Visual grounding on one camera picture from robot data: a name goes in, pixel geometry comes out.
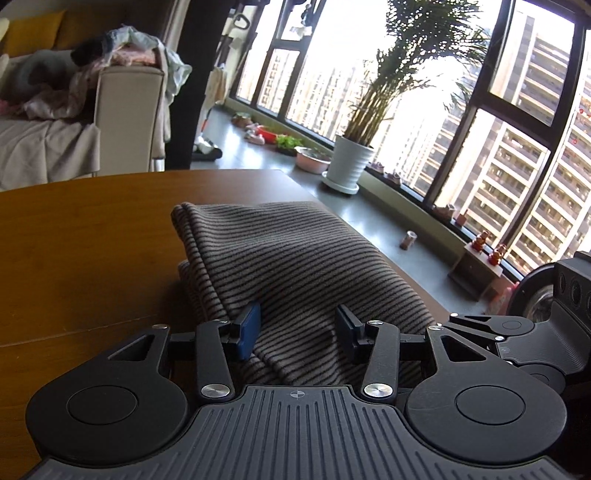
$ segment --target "white flower pot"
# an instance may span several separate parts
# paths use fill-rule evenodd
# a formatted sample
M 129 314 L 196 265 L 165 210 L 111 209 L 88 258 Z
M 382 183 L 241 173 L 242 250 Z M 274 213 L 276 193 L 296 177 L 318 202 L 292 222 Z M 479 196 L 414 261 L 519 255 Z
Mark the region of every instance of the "white flower pot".
M 337 135 L 333 160 L 322 174 L 322 182 L 333 190 L 354 195 L 359 191 L 357 180 L 373 156 L 373 148 Z

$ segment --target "yellow cushion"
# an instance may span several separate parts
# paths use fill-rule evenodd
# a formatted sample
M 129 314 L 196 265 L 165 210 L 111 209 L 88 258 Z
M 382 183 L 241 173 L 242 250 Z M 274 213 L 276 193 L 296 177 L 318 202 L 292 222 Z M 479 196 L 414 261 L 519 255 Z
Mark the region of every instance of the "yellow cushion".
M 4 42 L 4 53 L 12 58 L 49 50 L 56 42 L 64 11 L 40 17 L 12 20 Z
M 56 50 L 71 50 L 90 38 L 119 28 L 125 5 L 88 5 L 68 10 L 57 34 Z

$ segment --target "gray floor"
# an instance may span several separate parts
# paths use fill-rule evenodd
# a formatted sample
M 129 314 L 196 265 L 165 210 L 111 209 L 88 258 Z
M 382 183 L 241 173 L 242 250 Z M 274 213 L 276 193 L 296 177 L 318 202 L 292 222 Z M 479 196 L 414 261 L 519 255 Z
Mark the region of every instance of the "gray floor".
M 328 189 L 320 181 L 320 176 L 297 168 L 294 158 L 276 153 L 270 145 L 261 147 L 246 142 L 242 138 L 242 130 L 234 127 L 229 120 L 229 114 L 224 111 L 212 112 L 205 135 L 222 149 L 223 157 L 215 162 L 193 162 L 191 169 L 282 170 L 370 240 L 447 310 L 472 314 L 483 312 L 484 304 L 469 299 L 461 288 L 447 278 L 449 266 L 421 243 L 420 239 L 408 251 L 398 247 L 407 229 L 391 215 L 380 200 L 363 192 L 347 196 Z

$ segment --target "potted plant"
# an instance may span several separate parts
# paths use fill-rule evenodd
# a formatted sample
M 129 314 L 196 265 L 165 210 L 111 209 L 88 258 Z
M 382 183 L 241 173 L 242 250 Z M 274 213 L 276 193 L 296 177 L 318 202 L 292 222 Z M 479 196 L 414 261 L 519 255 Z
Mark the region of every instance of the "potted plant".
M 420 75 L 427 60 L 454 57 L 466 67 L 482 64 L 488 35 L 471 25 L 479 11 L 476 0 L 388 0 L 386 32 L 393 45 L 378 50 L 375 72 L 366 75 L 361 99 L 345 132 L 336 138 L 324 183 L 340 192 L 357 193 L 361 172 L 374 155 L 370 143 L 393 100 L 430 86 Z M 456 84 L 464 97 L 469 94 L 465 86 Z
M 275 149 L 279 153 L 295 157 L 297 155 L 296 147 L 301 147 L 303 144 L 299 138 L 291 135 L 277 135 L 275 139 Z

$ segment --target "gray blanket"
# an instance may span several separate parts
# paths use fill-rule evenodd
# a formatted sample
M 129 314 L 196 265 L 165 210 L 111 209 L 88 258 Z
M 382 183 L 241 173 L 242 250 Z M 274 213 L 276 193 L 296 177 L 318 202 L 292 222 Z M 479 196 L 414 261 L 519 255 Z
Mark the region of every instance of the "gray blanket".
M 251 300 L 262 309 L 254 352 L 238 367 L 249 384 L 359 385 L 336 340 L 335 307 L 378 318 L 403 333 L 433 323 L 423 301 L 381 253 L 314 203 L 176 206 L 173 224 L 188 261 L 179 265 L 198 322 L 233 319 Z M 403 362 L 401 385 L 420 379 Z
M 0 191 L 98 171 L 99 138 L 93 124 L 0 118 Z

